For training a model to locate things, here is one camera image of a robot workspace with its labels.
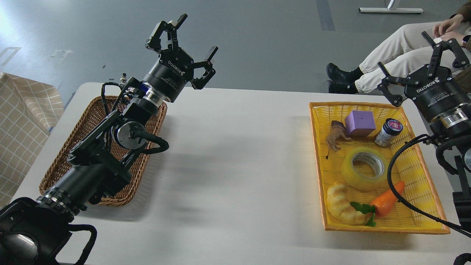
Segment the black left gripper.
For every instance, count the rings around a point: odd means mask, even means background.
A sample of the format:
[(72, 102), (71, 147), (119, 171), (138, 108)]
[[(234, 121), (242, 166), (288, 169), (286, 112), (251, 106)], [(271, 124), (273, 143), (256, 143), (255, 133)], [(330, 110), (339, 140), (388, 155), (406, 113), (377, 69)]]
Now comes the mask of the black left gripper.
[[(159, 22), (145, 44), (146, 49), (152, 50), (160, 56), (143, 78), (143, 82), (151, 85), (165, 96), (164, 100), (171, 103), (175, 102), (187, 82), (190, 81), (194, 89), (203, 89), (216, 73), (211, 60), (219, 47), (212, 46), (203, 61), (193, 63), (190, 63), (193, 61), (192, 57), (179, 47), (177, 30), (186, 19), (187, 14), (182, 14), (175, 25), (172, 22)], [(163, 50), (161, 46), (160, 37), (163, 32), (167, 32), (170, 49)], [(205, 72), (201, 77), (194, 78), (194, 70), (198, 68), (203, 68)]]

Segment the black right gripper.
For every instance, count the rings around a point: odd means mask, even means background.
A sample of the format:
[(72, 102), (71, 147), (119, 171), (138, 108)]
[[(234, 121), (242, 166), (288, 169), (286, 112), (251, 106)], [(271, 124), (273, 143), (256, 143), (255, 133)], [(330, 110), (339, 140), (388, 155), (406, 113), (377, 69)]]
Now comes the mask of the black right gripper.
[(400, 107), (404, 101), (402, 95), (392, 94), (388, 86), (390, 84), (403, 85), (406, 97), (414, 102), (426, 121), (431, 123), (448, 110), (470, 104), (470, 98), (466, 92), (453, 80), (451, 70), (441, 65), (443, 52), (449, 50), (453, 53), (452, 66), (454, 68), (463, 70), (469, 67), (470, 61), (455, 38), (448, 41), (439, 39), (435, 42), (426, 31), (422, 32), (422, 37), (432, 47), (429, 64), (409, 74), (407, 78), (403, 78), (393, 77), (382, 62), (378, 62), (378, 67), (385, 77), (377, 89), (390, 104)]

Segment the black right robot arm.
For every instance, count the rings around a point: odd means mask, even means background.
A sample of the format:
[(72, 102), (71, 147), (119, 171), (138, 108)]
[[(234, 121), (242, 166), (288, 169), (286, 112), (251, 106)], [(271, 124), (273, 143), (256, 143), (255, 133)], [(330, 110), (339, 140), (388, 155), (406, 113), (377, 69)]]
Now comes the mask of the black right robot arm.
[[(470, 236), (471, 195), (470, 185), (466, 173), (470, 171), (470, 97), (452, 78), (451, 70), (441, 66), (442, 53), (450, 50), (454, 54), (453, 67), (464, 69), (470, 62), (456, 39), (435, 42), (422, 32), (432, 47), (429, 64), (410, 73), (407, 77), (394, 77), (379, 62), (378, 66), (385, 77), (378, 85), (378, 90), (395, 107), (403, 102), (402, 95), (394, 95), (388, 90), (390, 84), (403, 85), (404, 96), (411, 99), (425, 120), (431, 123), (432, 135), (422, 134), (406, 142), (394, 155), (387, 168), (387, 182), (394, 196), (411, 210), (416, 211), (436, 222)], [(453, 193), (453, 203), (458, 216), (459, 224), (444, 221), (426, 213), (406, 201), (393, 187), (391, 180), (392, 166), (396, 159), (408, 148), (417, 143), (433, 144), (436, 146), (435, 155), (438, 163), (451, 175), (457, 175), (461, 191)]]

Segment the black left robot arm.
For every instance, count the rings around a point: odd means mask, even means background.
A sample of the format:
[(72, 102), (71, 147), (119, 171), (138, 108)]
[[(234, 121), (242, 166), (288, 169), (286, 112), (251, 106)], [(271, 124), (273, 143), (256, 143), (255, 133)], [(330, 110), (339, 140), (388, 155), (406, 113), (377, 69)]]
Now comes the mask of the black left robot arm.
[(174, 102), (186, 83), (202, 89), (215, 74), (212, 47), (207, 57), (195, 62), (178, 44), (175, 24), (159, 22), (146, 41), (146, 48), (159, 55), (152, 69), (139, 81), (133, 77), (119, 84), (120, 94), (111, 109), (101, 94), (105, 117), (70, 150), (72, 166), (39, 198), (17, 198), (1, 209), (2, 265), (57, 265), (57, 255), (72, 232), (87, 230), (90, 238), (76, 264), (84, 265), (96, 242), (92, 225), (74, 225), (74, 217), (113, 196), (131, 183), (131, 166), (141, 154), (169, 148), (167, 141), (146, 129), (164, 101)]

